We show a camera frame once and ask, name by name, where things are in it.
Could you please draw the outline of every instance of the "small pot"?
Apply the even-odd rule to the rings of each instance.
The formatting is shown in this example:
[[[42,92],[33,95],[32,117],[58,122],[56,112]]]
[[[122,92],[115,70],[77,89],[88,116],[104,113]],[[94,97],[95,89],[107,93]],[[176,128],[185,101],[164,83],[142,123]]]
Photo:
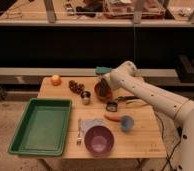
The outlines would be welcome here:
[[[90,103],[91,93],[89,91],[82,91],[80,96],[82,98],[82,104],[88,105]]]

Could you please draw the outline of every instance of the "utensil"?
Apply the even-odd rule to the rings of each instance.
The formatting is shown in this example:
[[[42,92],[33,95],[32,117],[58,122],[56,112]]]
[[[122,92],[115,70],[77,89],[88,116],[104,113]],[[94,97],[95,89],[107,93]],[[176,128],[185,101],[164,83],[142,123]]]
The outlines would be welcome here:
[[[81,137],[81,118],[78,119],[78,136],[77,136],[77,145],[80,145],[82,143],[82,137]]]

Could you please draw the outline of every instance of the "small container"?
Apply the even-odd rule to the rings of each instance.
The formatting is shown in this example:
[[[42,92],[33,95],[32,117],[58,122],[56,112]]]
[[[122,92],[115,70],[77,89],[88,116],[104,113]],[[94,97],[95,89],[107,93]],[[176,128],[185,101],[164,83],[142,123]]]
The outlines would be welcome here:
[[[82,104],[88,105],[90,103],[91,93],[89,91],[82,91],[80,96],[82,98]]]
[[[128,132],[134,125],[134,120],[128,115],[124,115],[120,119],[120,126],[123,132]]]

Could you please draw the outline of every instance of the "wooden table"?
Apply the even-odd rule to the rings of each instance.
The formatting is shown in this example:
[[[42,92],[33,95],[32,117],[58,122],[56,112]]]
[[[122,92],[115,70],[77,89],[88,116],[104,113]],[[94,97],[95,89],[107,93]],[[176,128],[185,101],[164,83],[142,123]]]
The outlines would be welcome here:
[[[91,92],[91,103],[83,105],[81,97],[73,93],[68,82],[75,80],[85,85],[85,90]],[[116,113],[108,112],[106,104],[99,101],[94,93],[94,86],[98,82],[97,77],[62,77],[62,84],[53,86],[50,78],[43,79],[38,98],[61,98],[72,99],[72,111],[70,115],[64,153],[58,158],[63,159],[90,159],[93,157],[82,141],[81,145],[76,144],[78,135],[78,119],[101,118],[106,127],[114,135],[115,143],[111,153],[105,158],[165,158],[166,150],[161,138],[160,130],[150,105],[142,100],[126,104],[118,104]],[[130,93],[123,89],[114,91],[114,97],[128,96]],[[112,122],[104,118],[104,114],[130,115],[133,117],[135,125],[129,133],[121,131],[119,123]]]

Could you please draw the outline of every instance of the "table leg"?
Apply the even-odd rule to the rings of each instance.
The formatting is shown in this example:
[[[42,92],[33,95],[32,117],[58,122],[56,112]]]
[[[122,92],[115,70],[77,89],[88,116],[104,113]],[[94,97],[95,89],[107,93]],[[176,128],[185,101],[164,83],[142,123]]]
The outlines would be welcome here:
[[[53,170],[44,159],[37,159],[37,160],[47,171]]]
[[[149,161],[150,159],[146,158],[146,159],[142,159],[141,161],[139,161],[139,165],[136,167],[137,171],[140,171],[143,169],[143,167],[146,165],[146,163]]]

